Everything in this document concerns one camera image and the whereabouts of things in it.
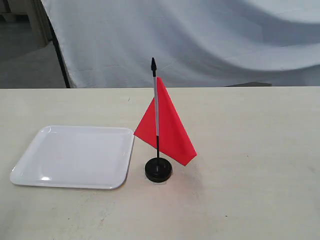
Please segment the black round flag base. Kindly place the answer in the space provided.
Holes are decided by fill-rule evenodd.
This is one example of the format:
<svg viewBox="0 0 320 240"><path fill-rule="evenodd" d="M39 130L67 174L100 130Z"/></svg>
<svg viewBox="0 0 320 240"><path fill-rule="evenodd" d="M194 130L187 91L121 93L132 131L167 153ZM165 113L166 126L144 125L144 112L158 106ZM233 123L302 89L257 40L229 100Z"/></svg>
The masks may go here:
<svg viewBox="0 0 320 240"><path fill-rule="evenodd" d="M144 167L145 176L154 183L163 183L172 175L171 163L162 157L150 159Z"/></svg>

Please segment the black backdrop stand pole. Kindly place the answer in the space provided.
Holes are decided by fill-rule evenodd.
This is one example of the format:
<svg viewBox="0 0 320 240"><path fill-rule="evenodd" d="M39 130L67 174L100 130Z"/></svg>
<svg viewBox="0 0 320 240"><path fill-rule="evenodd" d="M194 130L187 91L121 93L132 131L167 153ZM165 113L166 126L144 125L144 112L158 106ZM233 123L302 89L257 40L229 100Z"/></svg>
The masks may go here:
<svg viewBox="0 0 320 240"><path fill-rule="evenodd" d="M58 63L59 63L59 66L60 66L60 70L61 70L61 73L62 73L62 77L63 77L63 80L64 80L65 87L67 89L70 89L71 85L70 85L70 82L69 82L69 79L68 79L67 70L66 70L66 67L65 67L65 64L64 64L64 60L63 60L63 56L62 56L62 53L61 53L61 50L60 50L60 46L59 46L59 42L58 42L57 36L56 36L56 34L55 34L55 32L54 32L54 30L52 28L50 30L51 30L51 34L52 34L53 46L54 46L54 49L55 49L55 52L56 52L56 56L57 56L57 59L58 59Z"/></svg>

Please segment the wooden furniture in background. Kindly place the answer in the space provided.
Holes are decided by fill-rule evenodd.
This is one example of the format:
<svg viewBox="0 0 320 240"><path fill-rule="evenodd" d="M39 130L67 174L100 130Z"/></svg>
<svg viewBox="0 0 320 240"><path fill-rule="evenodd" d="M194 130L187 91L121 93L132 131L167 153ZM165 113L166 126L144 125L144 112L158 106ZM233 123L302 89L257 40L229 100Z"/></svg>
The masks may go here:
<svg viewBox="0 0 320 240"><path fill-rule="evenodd" d="M0 0L0 15L7 23L28 17L36 44L46 47L52 40L51 24L41 0Z"/></svg>

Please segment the white backdrop cloth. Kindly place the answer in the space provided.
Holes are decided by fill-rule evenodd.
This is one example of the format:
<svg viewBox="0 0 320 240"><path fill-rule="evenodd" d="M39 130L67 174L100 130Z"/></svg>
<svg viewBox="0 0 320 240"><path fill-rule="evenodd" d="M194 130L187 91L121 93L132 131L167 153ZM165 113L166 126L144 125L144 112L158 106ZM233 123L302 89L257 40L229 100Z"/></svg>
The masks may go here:
<svg viewBox="0 0 320 240"><path fill-rule="evenodd" d="M320 83L317 0L45 0L71 84Z"/></svg>

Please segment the white square plastic tray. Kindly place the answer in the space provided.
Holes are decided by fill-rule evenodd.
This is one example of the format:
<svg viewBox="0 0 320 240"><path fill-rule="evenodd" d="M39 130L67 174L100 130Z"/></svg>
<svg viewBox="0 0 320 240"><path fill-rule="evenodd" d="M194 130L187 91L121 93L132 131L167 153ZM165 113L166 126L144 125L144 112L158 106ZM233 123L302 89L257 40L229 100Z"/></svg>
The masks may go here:
<svg viewBox="0 0 320 240"><path fill-rule="evenodd" d="M125 127L43 127L10 173L19 186L114 190L126 180L134 133Z"/></svg>

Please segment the red flag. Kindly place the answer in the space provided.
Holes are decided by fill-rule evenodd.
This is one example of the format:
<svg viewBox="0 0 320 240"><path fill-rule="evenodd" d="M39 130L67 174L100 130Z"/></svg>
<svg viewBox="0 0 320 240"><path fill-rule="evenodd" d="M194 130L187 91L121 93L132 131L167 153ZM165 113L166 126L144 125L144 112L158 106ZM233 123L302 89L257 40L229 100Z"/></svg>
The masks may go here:
<svg viewBox="0 0 320 240"><path fill-rule="evenodd" d="M186 166L197 152L183 126L171 97L160 77L157 65L151 59L154 97L140 120L134 135L158 149L183 166Z"/></svg>

